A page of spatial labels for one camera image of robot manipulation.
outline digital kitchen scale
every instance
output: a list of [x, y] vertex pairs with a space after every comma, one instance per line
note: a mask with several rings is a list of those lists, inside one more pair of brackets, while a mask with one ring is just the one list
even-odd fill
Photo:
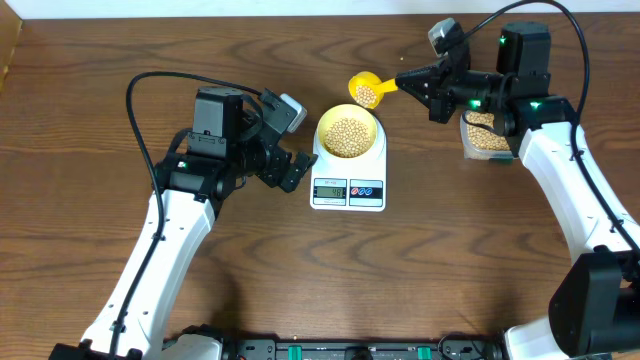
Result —
[[[324, 147], [324, 135], [337, 120], [352, 118], [367, 124], [373, 145], [355, 158], [337, 157]], [[382, 125], [367, 110], [339, 105], [318, 122], [313, 139], [318, 160], [311, 168], [311, 207], [317, 210], [382, 211], [387, 197], [387, 138]]]

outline wood grain surface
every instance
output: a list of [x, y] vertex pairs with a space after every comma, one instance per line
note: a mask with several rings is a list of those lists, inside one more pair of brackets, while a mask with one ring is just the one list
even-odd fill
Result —
[[[351, 102], [349, 78], [433, 62], [426, 32], [444, 17], [27, 22], [0, 96], [0, 358], [76, 344], [133, 249], [151, 193], [124, 106], [134, 75], [186, 71], [287, 92], [309, 116], [285, 145], [310, 152], [322, 113]], [[484, 17], [456, 19], [470, 29]], [[500, 27], [523, 19], [549, 24], [552, 91], [575, 104], [581, 53], [560, 15], [496, 20], [473, 39], [473, 67], [492, 71]], [[587, 140], [637, 219], [640, 17], [578, 20], [592, 62]], [[191, 125], [198, 85], [137, 88], [155, 160]], [[282, 338], [423, 339], [545, 315], [570, 260], [533, 176], [519, 161], [465, 160], [458, 122], [429, 122], [406, 94], [385, 97], [376, 115], [389, 143], [386, 210], [314, 211], [308, 177], [291, 194], [251, 178], [196, 253], [167, 335], [210, 323]]]

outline scale display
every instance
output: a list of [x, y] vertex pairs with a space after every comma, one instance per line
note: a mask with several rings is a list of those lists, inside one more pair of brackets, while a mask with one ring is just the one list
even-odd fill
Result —
[[316, 197], [323, 198], [343, 198], [344, 197], [344, 189], [343, 188], [329, 188], [329, 187], [320, 187], [316, 188]]
[[349, 204], [349, 206], [382, 207], [383, 185], [384, 183], [380, 180], [315, 179], [313, 203], [315, 205], [346, 206]]

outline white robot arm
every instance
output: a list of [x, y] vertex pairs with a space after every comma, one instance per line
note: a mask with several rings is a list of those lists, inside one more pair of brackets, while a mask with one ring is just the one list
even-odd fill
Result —
[[[571, 125], [568, 122], [542, 125], [541, 130], [527, 131], [520, 148], [522, 164], [531, 171], [544, 191], [567, 240], [572, 263], [597, 246], [610, 251], [631, 250], [620, 234], [612, 229], [611, 220], [589, 189], [584, 176], [572, 159]], [[578, 147], [582, 158], [600, 192], [633, 239], [640, 239], [640, 227], [622, 206], [596, 165], [578, 128]], [[549, 317], [530, 324], [516, 326], [505, 334], [505, 345], [511, 360], [567, 359], [554, 339]]]
[[[157, 245], [128, 306], [125, 327], [117, 349], [117, 355], [122, 357], [127, 355], [129, 349], [137, 349], [144, 354], [143, 359], [186, 358], [182, 357], [184, 354], [168, 357], [180, 347], [172, 348], [169, 353], [161, 352], [162, 343], [169, 314], [189, 264], [202, 239], [213, 228], [215, 216], [208, 199], [204, 202], [195, 201], [193, 194], [188, 192], [165, 190], [162, 199], [165, 206], [165, 240]], [[149, 199], [149, 211], [142, 233], [118, 284], [96, 321], [82, 336], [81, 343], [90, 342], [91, 350], [109, 353], [113, 321], [117, 318], [125, 294], [151, 245], [157, 221], [158, 209], [153, 195]], [[213, 339], [201, 340], [203, 342], [199, 346], [203, 348], [198, 353], [206, 355], [207, 352], [218, 350], [218, 343]]]

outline yellow measuring spoon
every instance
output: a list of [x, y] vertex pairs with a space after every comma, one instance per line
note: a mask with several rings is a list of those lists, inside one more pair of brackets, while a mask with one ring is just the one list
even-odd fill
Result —
[[362, 71], [349, 80], [349, 94], [362, 107], [374, 109], [385, 93], [397, 91], [396, 79], [382, 82], [376, 74]]

